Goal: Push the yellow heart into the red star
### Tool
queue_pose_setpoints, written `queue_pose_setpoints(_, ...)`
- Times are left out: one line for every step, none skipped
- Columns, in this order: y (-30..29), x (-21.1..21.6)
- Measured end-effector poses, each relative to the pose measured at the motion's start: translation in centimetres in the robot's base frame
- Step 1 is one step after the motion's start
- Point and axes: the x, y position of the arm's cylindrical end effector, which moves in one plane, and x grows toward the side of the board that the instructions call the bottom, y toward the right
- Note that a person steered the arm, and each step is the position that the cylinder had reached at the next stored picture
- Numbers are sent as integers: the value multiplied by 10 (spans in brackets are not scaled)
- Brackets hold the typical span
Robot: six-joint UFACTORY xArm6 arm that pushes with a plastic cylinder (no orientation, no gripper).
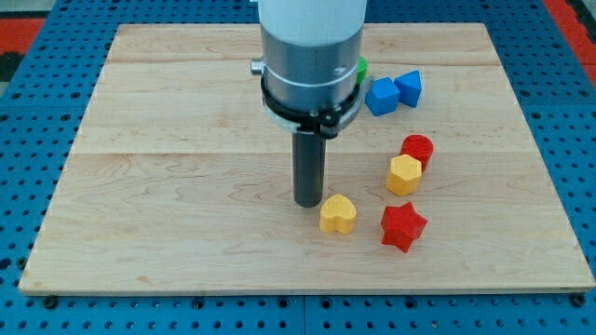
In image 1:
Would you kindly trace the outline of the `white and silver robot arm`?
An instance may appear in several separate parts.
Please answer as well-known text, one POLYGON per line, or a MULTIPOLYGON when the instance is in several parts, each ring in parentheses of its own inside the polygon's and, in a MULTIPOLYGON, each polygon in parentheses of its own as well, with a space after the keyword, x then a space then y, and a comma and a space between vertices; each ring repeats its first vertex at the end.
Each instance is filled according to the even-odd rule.
POLYGON ((356 117, 371 81, 357 82, 366 0, 258 0, 263 105, 292 133, 332 139, 356 117))

